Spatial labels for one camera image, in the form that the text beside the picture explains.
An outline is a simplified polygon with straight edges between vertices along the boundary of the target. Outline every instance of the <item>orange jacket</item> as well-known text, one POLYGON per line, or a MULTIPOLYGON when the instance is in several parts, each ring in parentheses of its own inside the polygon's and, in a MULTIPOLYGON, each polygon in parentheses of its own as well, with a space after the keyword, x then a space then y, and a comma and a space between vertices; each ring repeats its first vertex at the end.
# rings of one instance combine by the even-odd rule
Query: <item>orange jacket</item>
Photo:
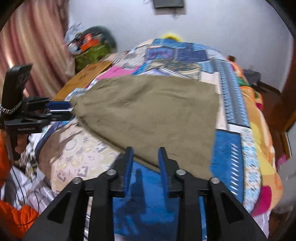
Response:
MULTIPOLYGON (((0 134, 0 188, 4 185, 11 169, 3 136, 0 134)), ((34 223, 38 213, 33 208, 24 205, 19 211, 9 203, 0 200, 0 219, 18 239, 22 239, 26 231, 34 223)))

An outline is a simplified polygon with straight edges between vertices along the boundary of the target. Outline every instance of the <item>human hand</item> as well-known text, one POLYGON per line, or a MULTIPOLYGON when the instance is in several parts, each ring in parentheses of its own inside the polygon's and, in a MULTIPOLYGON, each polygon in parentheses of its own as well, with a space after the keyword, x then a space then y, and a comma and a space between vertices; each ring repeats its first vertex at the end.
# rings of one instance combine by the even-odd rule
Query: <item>human hand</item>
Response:
POLYGON ((28 134, 17 135, 17 146, 15 151, 19 154, 22 154, 27 147, 28 134))
MULTIPOLYGON (((6 140, 6 135, 7 135, 6 131, 1 130, 1 135, 2 135, 2 140, 4 141, 4 145, 5 145, 5 140, 6 140)), ((17 153, 21 154, 26 150, 27 138, 28 138, 28 134, 17 135, 17 146, 15 147, 15 151, 17 153)))

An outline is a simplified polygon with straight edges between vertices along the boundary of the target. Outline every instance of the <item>pink fabric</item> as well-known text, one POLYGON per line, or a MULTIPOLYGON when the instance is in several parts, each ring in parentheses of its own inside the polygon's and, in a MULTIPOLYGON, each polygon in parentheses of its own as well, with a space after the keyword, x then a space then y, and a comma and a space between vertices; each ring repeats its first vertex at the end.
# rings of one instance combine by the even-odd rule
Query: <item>pink fabric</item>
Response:
POLYGON ((258 216, 268 211, 271 205, 271 188, 269 186, 262 186, 257 203, 251 212, 252 217, 258 216))
POLYGON ((263 111, 263 105, 261 103, 256 103, 256 106, 259 110, 263 111))
POLYGON ((133 70, 126 70, 126 69, 121 68, 121 67, 112 66, 110 69, 108 69, 107 72, 105 72, 104 74, 98 76, 98 77, 96 78, 96 80, 109 79, 109 78, 118 77, 118 76, 122 76, 122 75, 131 75, 131 74, 134 73, 138 68, 139 68, 139 66, 136 67, 136 68, 133 69, 133 70))
POLYGON ((276 167, 279 168, 282 164, 284 164, 285 162, 287 162, 287 157, 286 154, 283 154, 279 160, 276 162, 276 167))

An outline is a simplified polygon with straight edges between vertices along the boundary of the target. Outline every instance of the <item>orange box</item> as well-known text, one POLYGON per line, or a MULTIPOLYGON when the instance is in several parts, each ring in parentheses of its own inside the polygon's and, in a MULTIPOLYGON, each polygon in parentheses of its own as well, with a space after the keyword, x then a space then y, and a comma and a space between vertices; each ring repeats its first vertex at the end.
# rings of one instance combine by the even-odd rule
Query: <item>orange box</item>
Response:
POLYGON ((98 45, 100 42, 97 40, 97 39, 93 39, 93 40, 90 40, 88 42, 86 42, 85 44, 83 44, 80 49, 81 51, 85 51, 87 49, 89 49, 90 47, 93 47, 93 46, 96 46, 98 45))
POLYGON ((71 80, 54 96, 56 101, 64 101, 65 98, 76 88, 85 88, 97 75, 106 71, 112 66, 112 62, 104 61, 96 64, 89 64, 71 80))

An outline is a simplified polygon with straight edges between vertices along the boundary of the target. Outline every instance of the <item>white wall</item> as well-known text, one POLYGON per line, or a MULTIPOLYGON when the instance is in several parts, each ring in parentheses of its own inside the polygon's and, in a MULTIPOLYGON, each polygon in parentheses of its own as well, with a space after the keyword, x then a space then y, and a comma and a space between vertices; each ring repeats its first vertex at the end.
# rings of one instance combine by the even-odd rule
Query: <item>white wall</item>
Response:
POLYGON ((289 73, 292 36, 265 0, 185 0, 185 15, 155 15, 149 0, 70 0, 70 24, 108 27, 118 51, 174 32, 186 42, 211 46, 237 57, 242 68, 262 74, 280 89, 289 73))
POLYGON ((277 207, 282 209, 281 213, 296 204, 296 124, 292 126, 287 135, 292 157, 278 171, 284 188, 283 197, 277 204, 277 207))

